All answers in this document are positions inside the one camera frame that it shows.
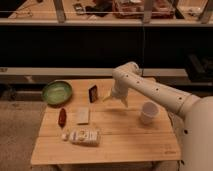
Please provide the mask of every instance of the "paper cup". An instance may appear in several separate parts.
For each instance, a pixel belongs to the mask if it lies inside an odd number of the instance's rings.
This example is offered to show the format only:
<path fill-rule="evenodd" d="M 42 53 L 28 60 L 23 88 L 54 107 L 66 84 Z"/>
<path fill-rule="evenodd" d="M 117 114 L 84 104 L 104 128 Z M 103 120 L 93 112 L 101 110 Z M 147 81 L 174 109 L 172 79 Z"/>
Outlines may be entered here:
<path fill-rule="evenodd" d="M 141 122 L 145 125 L 150 124 L 154 117 L 158 114 L 159 110 L 155 103 L 153 102 L 145 102 L 142 106 L 141 110 Z"/>

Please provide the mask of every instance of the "red object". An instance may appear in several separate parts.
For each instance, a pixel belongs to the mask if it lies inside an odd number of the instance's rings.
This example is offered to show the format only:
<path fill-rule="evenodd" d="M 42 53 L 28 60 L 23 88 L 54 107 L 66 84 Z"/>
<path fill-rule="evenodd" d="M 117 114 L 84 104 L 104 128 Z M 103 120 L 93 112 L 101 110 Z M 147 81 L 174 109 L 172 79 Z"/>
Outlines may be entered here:
<path fill-rule="evenodd" d="M 59 112 L 59 117 L 58 117 L 58 125 L 63 128 L 66 124 L 66 119 L 67 119 L 67 114 L 66 110 L 62 108 Z"/>

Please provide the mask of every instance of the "table leg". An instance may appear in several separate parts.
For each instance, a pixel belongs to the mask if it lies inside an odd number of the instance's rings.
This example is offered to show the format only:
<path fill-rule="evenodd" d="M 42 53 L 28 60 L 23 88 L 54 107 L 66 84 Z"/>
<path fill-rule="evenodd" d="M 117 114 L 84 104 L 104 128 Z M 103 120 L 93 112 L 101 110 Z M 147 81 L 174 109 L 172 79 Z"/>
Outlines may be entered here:
<path fill-rule="evenodd" d="M 54 171 L 62 171 L 62 169 L 56 164 L 50 166 L 53 168 Z"/>

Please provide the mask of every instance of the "brown object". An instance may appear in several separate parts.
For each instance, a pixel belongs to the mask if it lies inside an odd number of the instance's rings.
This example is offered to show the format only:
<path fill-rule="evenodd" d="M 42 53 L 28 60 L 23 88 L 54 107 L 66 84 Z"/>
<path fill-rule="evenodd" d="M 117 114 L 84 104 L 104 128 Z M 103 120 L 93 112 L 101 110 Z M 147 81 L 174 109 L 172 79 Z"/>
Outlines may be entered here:
<path fill-rule="evenodd" d="M 94 85 L 89 89 L 89 101 L 90 103 L 93 103 L 96 100 L 98 100 L 98 88 L 96 85 Z"/>
<path fill-rule="evenodd" d="M 59 117 L 58 117 L 58 125 L 63 128 L 66 124 L 66 119 L 67 119 L 67 114 L 66 114 L 66 110 L 64 108 L 62 108 L 60 110 L 59 113 Z"/>
<path fill-rule="evenodd" d="M 55 125 L 58 110 L 47 106 L 31 158 L 31 164 L 85 164 L 116 162 L 147 162 L 180 160 L 181 153 L 166 110 L 158 105 L 159 113 L 150 125 L 140 122 L 141 105 L 149 99 L 129 89 L 126 109 L 120 100 L 88 102 L 88 87 L 96 84 L 100 98 L 114 85 L 114 79 L 66 80 L 75 92 L 66 104 L 66 127 L 70 130 L 94 127 L 100 129 L 98 147 L 76 146 L 61 141 L 61 129 Z M 90 125 L 77 125 L 79 107 L 90 109 Z"/>

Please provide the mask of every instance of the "dark snack bag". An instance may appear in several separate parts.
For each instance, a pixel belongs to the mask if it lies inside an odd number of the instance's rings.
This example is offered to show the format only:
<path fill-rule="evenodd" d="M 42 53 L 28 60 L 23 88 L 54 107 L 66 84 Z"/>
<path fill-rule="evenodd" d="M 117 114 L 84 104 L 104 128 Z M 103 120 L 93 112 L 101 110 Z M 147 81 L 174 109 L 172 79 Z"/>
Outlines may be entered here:
<path fill-rule="evenodd" d="M 90 103 L 93 103 L 96 100 L 98 100 L 98 88 L 96 85 L 94 85 L 89 89 L 89 101 Z"/>
<path fill-rule="evenodd" d="M 67 114 L 66 110 L 62 108 L 59 112 L 59 117 L 58 117 L 58 125 L 63 128 L 66 124 L 66 119 L 67 119 Z"/>

